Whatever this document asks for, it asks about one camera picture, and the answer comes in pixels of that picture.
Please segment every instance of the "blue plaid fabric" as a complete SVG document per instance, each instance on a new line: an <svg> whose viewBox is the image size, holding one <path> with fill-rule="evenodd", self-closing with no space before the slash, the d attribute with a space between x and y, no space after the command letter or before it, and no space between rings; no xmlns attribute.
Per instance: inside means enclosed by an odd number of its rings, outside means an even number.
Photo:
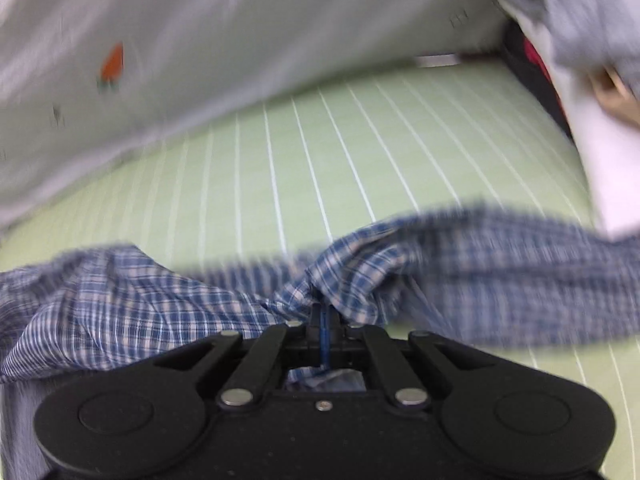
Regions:
<svg viewBox="0 0 640 480"><path fill-rule="evenodd" d="M640 238L485 207L390 219L318 254L178 275L133 246L0 274L0 381L108 370L224 329L256 337L323 296L468 344L576 344L639 331Z"/></svg>

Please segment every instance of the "screw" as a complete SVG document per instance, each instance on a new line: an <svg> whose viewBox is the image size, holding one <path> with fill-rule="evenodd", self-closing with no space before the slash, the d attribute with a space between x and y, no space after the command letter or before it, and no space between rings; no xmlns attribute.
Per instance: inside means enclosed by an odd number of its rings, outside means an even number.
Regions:
<svg viewBox="0 0 640 480"><path fill-rule="evenodd" d="M403 406L418 406L428 398L427 392L420 388L402 388L396 391L396 400Z"/></svg>
<svg viewBox="0 0 640 480"><path fill-rule="evenodd" d="M316 410L319 412L328 412L333 406L334 404L330 400L318 400L316 402Z"/></svg>
<svg viewBox="0 0 640 480"><path fill-rule="evenodd" d="M254 394L244 388L232 388L222 392L220 400L227 406L244 406L254 400Z"/></svg>

